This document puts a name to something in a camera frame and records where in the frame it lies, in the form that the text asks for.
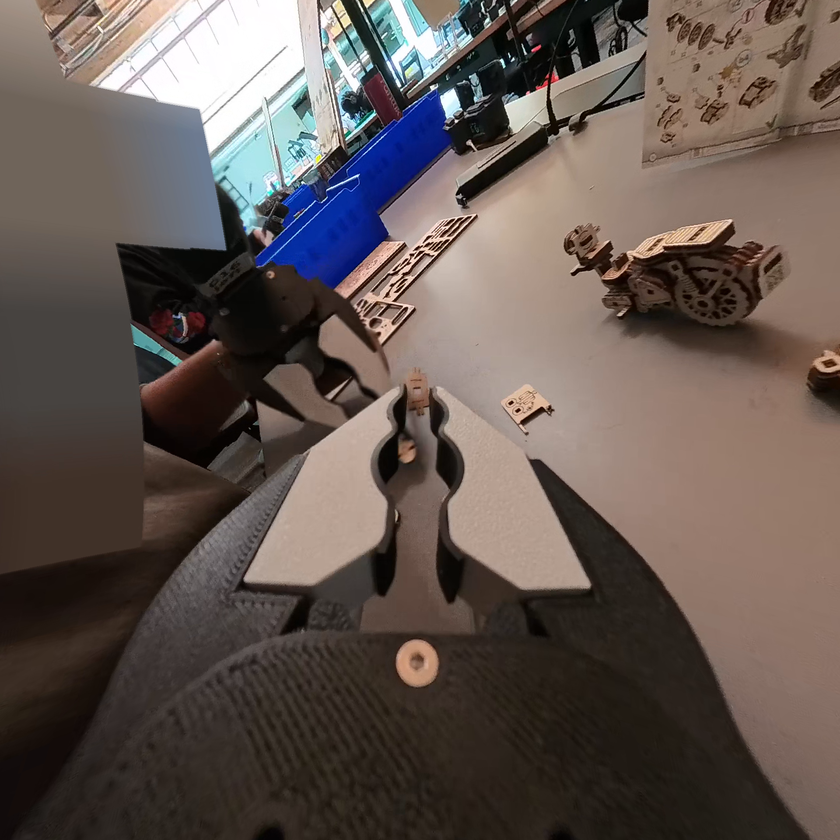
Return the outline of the person's black printed shirt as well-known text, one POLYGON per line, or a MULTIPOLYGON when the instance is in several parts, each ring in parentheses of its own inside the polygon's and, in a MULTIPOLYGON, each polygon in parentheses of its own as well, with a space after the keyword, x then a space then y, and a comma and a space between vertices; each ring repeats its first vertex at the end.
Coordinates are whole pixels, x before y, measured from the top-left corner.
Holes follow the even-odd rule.
POLYGON ((212 309, 184 267, 161 248, 117 244, 132 320, 185 354, 212 340, 212 309))

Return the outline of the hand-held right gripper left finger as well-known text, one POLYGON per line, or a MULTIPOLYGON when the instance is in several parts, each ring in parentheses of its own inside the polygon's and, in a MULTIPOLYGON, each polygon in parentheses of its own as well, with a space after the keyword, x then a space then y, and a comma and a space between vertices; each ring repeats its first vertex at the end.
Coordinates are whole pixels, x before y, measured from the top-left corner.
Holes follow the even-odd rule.
POLYGON ((396 504, 404 386, 310 448, 243 578, 246 589, 365 603, 396 571, 396 504))

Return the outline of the background workbench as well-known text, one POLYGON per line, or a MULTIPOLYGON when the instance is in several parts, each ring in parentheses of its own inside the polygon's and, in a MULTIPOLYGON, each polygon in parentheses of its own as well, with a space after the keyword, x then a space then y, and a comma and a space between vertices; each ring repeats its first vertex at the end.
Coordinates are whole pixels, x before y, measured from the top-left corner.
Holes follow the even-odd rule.
POLYGON ((518 56, 515 36, 525 56, 533 57, 537 86, 542 85, 549 71, 556 43, 560 46, 553 71, 559 78, 567 77, 576 71, 574 56, 581 68, 605 57, 595 31, 600 16, 608 16, 616 25, 630 24, 640 35, 638 23, 648 14, 648 2, 495 2, 495 5, 499 7, 499 15, 488 26, 458 46, 437 69, 407 84, 404 92, 410 99, 419 98, 432 87, 444 92, 496 58, 508 64, 515 62, 518 56))

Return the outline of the maroon tumbler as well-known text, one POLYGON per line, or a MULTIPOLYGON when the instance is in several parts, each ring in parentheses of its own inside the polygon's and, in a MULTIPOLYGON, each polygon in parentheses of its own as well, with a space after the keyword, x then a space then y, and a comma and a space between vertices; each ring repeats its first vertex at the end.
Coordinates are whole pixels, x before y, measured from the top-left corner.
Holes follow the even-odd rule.
POLYGON ((403 117, 403 110, 392 90, 378 69, 368 70, 363 77, 364 95, 372 106, 383 128, 403 117))

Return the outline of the brown wooden board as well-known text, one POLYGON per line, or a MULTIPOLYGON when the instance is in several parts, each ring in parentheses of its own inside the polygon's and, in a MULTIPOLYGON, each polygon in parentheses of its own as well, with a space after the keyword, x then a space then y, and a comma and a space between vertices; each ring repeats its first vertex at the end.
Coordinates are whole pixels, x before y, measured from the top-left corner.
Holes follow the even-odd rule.
POLYGON ((335 291, 342 298, 351 299, 405 248, 403 241, 386 240, 380 243, 336 286, 335 291))

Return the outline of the person's left forearm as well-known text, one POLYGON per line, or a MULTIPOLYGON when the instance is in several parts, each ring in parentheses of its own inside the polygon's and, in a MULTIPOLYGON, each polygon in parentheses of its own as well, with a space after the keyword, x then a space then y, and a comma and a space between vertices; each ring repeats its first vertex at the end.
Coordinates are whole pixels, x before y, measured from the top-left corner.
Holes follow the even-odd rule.
POLYGON ((230 372, 228 349, 212 340, 171 371, 140 386, 143 441, 207 466, 238 429, 231 418, 250 401, 230 372))

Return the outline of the black box-shaped device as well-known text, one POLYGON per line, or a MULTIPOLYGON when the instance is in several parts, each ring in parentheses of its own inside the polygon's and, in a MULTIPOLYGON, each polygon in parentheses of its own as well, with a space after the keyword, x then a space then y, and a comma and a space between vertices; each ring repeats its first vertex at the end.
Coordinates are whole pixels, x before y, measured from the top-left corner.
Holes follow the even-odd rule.
POLYGON ((507 93, 505 66, 496 58, 478 69, 478 92, 471 78, 456 82, 458 108, 444 121, 450 146, 457 154, 480 151, 510 135, 510 122, 503 101, 507 93))

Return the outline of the printed instruction sheet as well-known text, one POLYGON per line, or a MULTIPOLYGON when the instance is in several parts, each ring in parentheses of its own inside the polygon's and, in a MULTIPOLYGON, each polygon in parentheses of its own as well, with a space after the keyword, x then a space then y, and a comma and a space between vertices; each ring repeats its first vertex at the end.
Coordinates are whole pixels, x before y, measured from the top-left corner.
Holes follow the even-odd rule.
POLYGON ((838 128, 838 1, 649 3, 643 167, 838 128))

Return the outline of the grey desk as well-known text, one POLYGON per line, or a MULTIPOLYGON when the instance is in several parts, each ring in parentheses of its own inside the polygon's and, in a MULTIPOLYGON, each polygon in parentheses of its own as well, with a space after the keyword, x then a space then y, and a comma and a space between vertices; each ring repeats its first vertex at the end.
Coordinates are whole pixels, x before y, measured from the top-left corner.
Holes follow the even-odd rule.
POLYGON ((838 132, 643 168, 644 106, 589 118, 477 196, 407 291, 385 352, 541 459, 643 555, 694 627, 743 737, 812 838, 838 838, 838 132), (731 218, 791 274, 736 328, 615 318, 563 237, 617 252, 731 218), (522 433, 501 400, 553 406, 522 433))

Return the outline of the small wooden gear sub-assembly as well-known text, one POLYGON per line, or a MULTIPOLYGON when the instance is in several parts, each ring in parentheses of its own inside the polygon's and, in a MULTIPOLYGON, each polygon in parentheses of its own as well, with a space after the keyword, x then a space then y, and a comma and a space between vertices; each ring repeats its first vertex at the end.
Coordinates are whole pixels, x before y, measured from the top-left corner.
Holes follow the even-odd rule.
POLYGON ((814 359, 806 383, 813 393, 839 392, 839 348, 825 350, 814 359))

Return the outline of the flat black device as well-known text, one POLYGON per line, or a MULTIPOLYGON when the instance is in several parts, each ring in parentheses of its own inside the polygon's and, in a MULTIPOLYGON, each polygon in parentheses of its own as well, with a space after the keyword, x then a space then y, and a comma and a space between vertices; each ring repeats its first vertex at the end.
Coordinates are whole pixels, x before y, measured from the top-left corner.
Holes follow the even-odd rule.
POLYGON ((455 200, 466 208, 469 202, 488 187, 539 154, 548 146, 549 133, 542 123, 530 121, 484 159, 456 178, 455 200))

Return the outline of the wooden motorcycle model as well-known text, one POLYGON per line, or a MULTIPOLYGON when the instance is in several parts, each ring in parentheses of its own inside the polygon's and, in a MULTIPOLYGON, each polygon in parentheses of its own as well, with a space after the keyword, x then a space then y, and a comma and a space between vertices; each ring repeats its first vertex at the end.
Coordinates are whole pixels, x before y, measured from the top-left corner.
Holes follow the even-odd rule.
POLYGON ((599 233, 593 224, 575 226, 563 249, 576 258, 572 276, 597 274, 605 289, 602 304, 619 319, 669 310, 709 327, 729 327, 746 319, 790 275, 780 246, 753 240, 732 246, 736 225, 730 218, 653 235, 618 255, 599 233))

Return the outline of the emptied plywood frame sheet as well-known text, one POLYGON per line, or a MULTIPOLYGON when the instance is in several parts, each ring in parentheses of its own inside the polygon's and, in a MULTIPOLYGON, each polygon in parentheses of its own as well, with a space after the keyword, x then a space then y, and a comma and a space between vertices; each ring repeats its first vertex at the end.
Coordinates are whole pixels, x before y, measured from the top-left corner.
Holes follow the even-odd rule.
POLYGON ((414 305, 385 299, 372 293, 357 300, 353 308, 379 344, 385 344, 416 310, 414 305))
POLYGON ((465 214, 441 219, 384 273, 371 294, 386 301, 399 299, 477 218, 477 214, 465 214))

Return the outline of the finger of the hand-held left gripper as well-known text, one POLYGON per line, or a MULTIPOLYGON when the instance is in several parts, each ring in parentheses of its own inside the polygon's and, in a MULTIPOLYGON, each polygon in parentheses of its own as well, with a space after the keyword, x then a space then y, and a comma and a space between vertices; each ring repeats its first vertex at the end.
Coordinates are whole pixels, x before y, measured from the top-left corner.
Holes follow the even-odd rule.
POLYGON ((392 375, 376 335, 367 329, 355 310, 334 313, 319 325, 318 350, 324 362, 318 391, 326 396, 353 380, 372 399, 392 388, 392 375))
POLYGON ((322 395, 312 373, 303 364, 279 364, 260 382, 259 401, 302 423, 342 426, 343 408, 322 395))

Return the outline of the rectangular wooden puzzle piece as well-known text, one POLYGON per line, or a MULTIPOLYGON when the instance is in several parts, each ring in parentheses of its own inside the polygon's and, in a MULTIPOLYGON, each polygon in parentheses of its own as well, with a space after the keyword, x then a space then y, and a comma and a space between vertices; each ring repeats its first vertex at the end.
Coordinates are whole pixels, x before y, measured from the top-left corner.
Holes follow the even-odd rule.
POLYGON ((529 435, 528 423, 534 417, 553 414, 552 404, 531 385, 525 384, 505 396, 500 405, 523 434, 529 435))

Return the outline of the blue plastic bin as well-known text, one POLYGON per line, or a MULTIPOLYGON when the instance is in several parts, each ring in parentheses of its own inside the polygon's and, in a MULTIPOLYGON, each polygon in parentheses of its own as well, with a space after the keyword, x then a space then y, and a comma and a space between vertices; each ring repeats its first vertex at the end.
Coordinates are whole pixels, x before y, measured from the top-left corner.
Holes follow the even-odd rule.
POLYGON ((433 89, 389 123, 329 180, 328 195, 358 178, 372 209, 390 206, 408 186, 450 150, 445 110, 433 89))
POLYGON ((358 177, 328 189, 256 258, 259 268, 293 266, 307 280, 338 286, 389 234, 358 177))

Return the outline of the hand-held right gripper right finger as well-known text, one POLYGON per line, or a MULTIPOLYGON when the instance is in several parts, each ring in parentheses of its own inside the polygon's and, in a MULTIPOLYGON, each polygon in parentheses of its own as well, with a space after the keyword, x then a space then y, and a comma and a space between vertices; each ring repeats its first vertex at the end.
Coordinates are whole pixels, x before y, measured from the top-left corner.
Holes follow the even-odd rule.
POLYGON ((445 388, 429 393, 436 469, 437 581, 476 614, 588 595, 592 583, 524 450, 445 388))

